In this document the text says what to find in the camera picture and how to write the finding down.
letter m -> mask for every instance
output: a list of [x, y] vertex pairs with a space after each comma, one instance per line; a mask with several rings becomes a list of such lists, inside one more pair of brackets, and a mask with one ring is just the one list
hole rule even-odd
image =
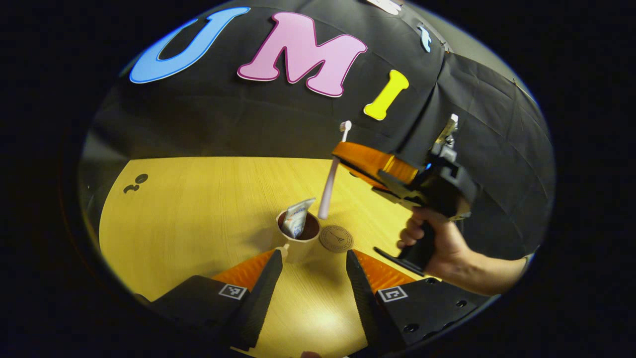
[[272, 18], [276, 25], [252, 62], [238, 68], [238, 75], [247, 80], [275, 80], [280, 74], [276, 61], [285, 50], [289, 83], [300, 81], [322, 64], [320, 71], [307, 80], [307, 87], [325, 96], [340, 97], [347, 72], [356, 57], [366, 51], [366, 45], [351, 35], [340, 35], [318, 46], [310, 17], [280, 12]]

paper cup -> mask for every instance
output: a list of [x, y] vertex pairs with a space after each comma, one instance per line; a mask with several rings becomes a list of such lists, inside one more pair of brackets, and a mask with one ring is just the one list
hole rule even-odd
[[283, 210], [276, 217], [276, 225], [274, 227], [274, 237], [272, 243], [276, 247], [287, 248], [287, 259], [285, 262], [296, 263], [301, 262], [306, 258], [309, 251], [314, 247], [316, 241], [318, 241], [318, 235], [320, 234], [320, 223], [318, 219], [311, 213], [307, 213], [307, 219], [305, 220], [305, 228], [297, 239], [290, 238], [282, 232], [282, 223], [285, 219], [285, 213], [287, 210]]

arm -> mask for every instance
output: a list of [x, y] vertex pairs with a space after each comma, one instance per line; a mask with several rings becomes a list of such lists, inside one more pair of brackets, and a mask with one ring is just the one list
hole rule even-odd
[[428, 221], [435, 230], [435, 253], [425, 272], [462, 289], [494, 296], [512, 288], [521, 278], [527, 258], [502, 260], [472, 251], [454, 222], [426, 208], [413, 208], [413, 216], [400, 233], [397, 247], [414, 245], [424, 237], [419, 228]]

wooden table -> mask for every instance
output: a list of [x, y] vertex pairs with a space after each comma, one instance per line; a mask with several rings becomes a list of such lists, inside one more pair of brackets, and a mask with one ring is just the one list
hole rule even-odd
[[[193, 275], [212, 276], [269, 250], [275, 217], [290, 204], [316, 197], [309, 209], [316, 215], [330, 165], [266, 157], [130, 161], [102, 212], [102, 253], [132, 292], [154, 301]], [[136, 184], [140, 174], [148, 179]], [[129, 185], [139, 189], [124, 194]], [[340, 167], [321, 226], [346, 228], [355, 249], [380, 258], [373, 246], [399, 253], [395, 244], [409, 216]], [[247, 354], [299, 357], [313, 350], [342, 358], [366, 345], [345, 254], [317, 242], [306, 262], [283, 265], [258, 344]]]

toothpaste tube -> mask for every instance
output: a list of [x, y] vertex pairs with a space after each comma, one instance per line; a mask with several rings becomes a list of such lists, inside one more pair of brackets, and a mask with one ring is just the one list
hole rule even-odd
[[287, 208], [285, 219], [282, 223], [282, 232], [290, 238], [298, 238], [305, 228], [305, 219], [307, 218], [307, 210], [314, 203], [316, 198], [303, 200], [298, 204], [294, 204]]

